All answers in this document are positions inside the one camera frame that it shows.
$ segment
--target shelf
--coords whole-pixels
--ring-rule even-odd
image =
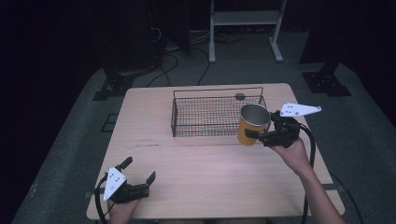
[[[263,25],[276,24],[279,11],[215,12],[214,25]]]

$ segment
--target metal cup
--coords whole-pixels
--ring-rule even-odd
[[[249,104],[241,108],[237,138],[244,146],[251,146],[257,139],[249,138],[245,134],[245,129],[262,133],[266,131],[271,123],[271,114],[263,105]]]

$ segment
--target tabletop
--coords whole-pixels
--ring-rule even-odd
[[[285,83],[128,90],[97,183],[110,166],[131,156],[134,161],[122,171],[129,184],[145,183],[153,171],[157,175],[149,197],[142,199],[134,218],[301,216],[304,204],[301,181],[272,149],[259,141],[251,147],[242,146],[235,134],[173,136],[175,91],[186,91],[187,97],[197,94],[213,97],[230,94],[229,90],[234,94],[240,88],[262,88],[262,96],[271,112],[280,110],[286,102],[298,104],[291,87]],[[296,119],[308,126],[304,117]],[[300,136],[309,155],[309,138],[304,132]],[[332,184],[319,150],[314,170],[322,184]],[[327,190],[327,193],[343,214],[345,207],[337,190]],[[99,219],[93,196],[87,216]]]

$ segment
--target floor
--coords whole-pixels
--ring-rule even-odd
[[[363,88],[359,77],[342,64],[335,76],[351,96],[311,92],[302,72],[318,71],[322,64],[299,63],[308,32],[280,33],[278,45],[283,63],[275,60],[268,41],[270,35],[239,35],[240,41],[217,44],[217,60],[212,64],[207,60],[207,42],[194,45],[190,55],[183,51],[170,53],[173,56],[163,56],[163,70],[174,67],[166,73],[167,77],[160,76],[162,69],[156,69],[137,77],[133,88],[288,83],[299,104],[322,108],[320,113],[305,119],[329,171],[343,182],[334,179],[344,185],[340,195],[346,207],[346,222],[361,223],[361,214],[364,223],[394,223],[394,127]],[[107,118],[115,121],[117,116],[111,115],[119,113],[123,100],[122,96],[93,100],[105,81],[103,70],[92,74],[12,223],[97,223],[87,219],[85,212],[111,138],[111,124],[104,128],[105,122]],[[301,220],[269,219],[274,224]]]

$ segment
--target wire basket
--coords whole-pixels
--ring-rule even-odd
[[[233,135],[243,105],[266,107],[262,88],[174,91],[174,137]]]

